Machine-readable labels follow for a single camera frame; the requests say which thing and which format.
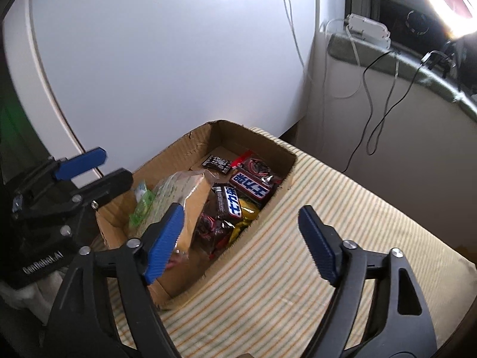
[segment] black cable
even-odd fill
[[[396,70],[395,70],[395,73],[394,73],[394,80],[393,80],[393,84],[391,86],[391,90],[389,91],[389,94],[386,98],[386,102],[385,102],[385,111],[384,111],[384,114],[386,114],[387,112],[387,107],[389,106],[389,100],[391,99],[391,95],[393,94],[393,91],[394,91],[394,87],[396,87],[396,82],[397,82],[397,76],[399,74],[399,59],[398,57],[396,57]],[[363,82],[366,86],[366,79],[363,77]],[[369,91],[366,90],[366,95],[368,96],[368,100],[371,101],[371,97],[369,95]],[[371,134],[371,136],[369,136],[368,138],[368,142],[366,143],[366,153],[368,154],[368,156],[372,156],[373,154],[376,153],[377,149],[378,149],[378,144],[379,144],[379,138],[381,137],[381,133],[382,133],[382,130],[384,129],[385,127],[385,122],[383,121],[382,124],[381,124],[381,127],[379,128],[379,133],[378,133],[378,136],[376,137],[376,143],[374,144],[374,149],[372,152],[369,151],[369,145],[371,143],[371,137],[373,136]]]
[[[388,114],[392,111],[392,109],[394,109],[397,105],[399,105],[401,103],[401,101],[406,98],[407,94],[409,94],[409,92],[411,91],[411,87],[413,86],[414,84],[414,81],[416,80],[416,77],[417,77],[417,73],[419,72],[419,70],[421,70],[421,67],[423,66],[424,64],[421,63],[420,66],[417,68],[416,72],[414,73],[414,76],[413,78],[411,79],[411,83],[409,83],[409,87],[407,88],[406,90],[406,93],[401,97],[401,99],[396,102],[393,106],[391,106],[391,108],[384,114],[384,116],[381,118],[380,122],[378,122],[378,125],[376,125],[376,127],[373,129],[373,131],[371,132],[371,134],[369,135],[369,140],[373,137],[373,134],[376,132],[376,130],[378,129],[379,125],[381,125],[382,123],[384,123],[386,117],[388,116]]]
[[[369,95],[369,90],[368,90],[368,87],[366,85],[366,80],[364,79],[364,76],[366,74],[366,72],[371,68],[371,66],[373,66],[375,63],[377,63],[381,58],[384,58],[386,55],[389,55],[391,52],[393,51],[388,51],[380,56],[378,56],[368,67],[366,67],[363,71],[363,84],[364,84],[364,89],[366,90],[366,93],[368,94],[368,101],[369,101],[369,117],[368,117],[368,121],[366,121],[366,125],[364,125],[364,129],[363,129],[363,133],[361,134],[361,139],[359,140],[359,143],[358,145],[356,146],[356,148],[354,149],[353,153],[351,154],[349,160],[348,160],[348,164],[346,165],[346,168],[345,170],[342,172],[343,174],[348,170],[348,168],[350,167],[350,164],[351,164],[351,160],[353,159],[353,156],[354,154],[356,153],[356,151],[358,150],[359,146],[362,144],[363,140],[364,140],[364,135],[366,134],[366,129],[368,128],[368,125],[369,125],[369,122],[371,121],[371,118],[373,117],[373,113],[374,113],[374,107],[373,107],[373,101],[371,100],[371,97]]]

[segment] striped tablecloth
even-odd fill
[[[477,295],[474,264],[345,175],[260,129],[252,130],[297,155],[289,196],[197,296],[179,310],[160,314],[182,356],[300,356],[333,292],[320,278],[298,230],[297,213],[306,204],[342,238],[364,249],[404,251],[442,345]],[[121,339],[134,346],[114,280],[110,291]],[[371,294],[367,282],[348,347],[359,343]]]

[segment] blue rubber pad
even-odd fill
[[[55,172],[55,178],[58,180],[71,180],[90,169],[103,165],[106,158],[107,155],[104,149],[92,149],[61,163],[60,168]]]
[[[155,279],[164,273],[165,266],[176,246],[177,238],[179,238],[183,226],[184,207],[178,205],[169,216],[168,221],[165,222],[151,250],[147,253],[147,268],[144,273],[147,285],[152,284]]]
[[[310,206],[305,206],[298,212],[298,227],[318,268],[320,276],[328,280],[331,285],[334,285],[340,277],[337,259],[331,245],[321,232],[322,229],[332,229],[333,231],[334,229],[324,225],[314,210],[307,209],[307,207],[311,209]]]

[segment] bright light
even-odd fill
[[[429,0],[433,9],[449,27],[454,38],[477,31],[477,0],[462,0],[469,10],[471,17],[462,17],[454,12],[445,0]]]

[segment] black candy packet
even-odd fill
[[[230,160],[222,159],[219,156],[210,155],[206,161],[202,163],[202,166],[205,168],[213,169],[215,171],[221,172],[224,175],[230,171],[232,162]]]

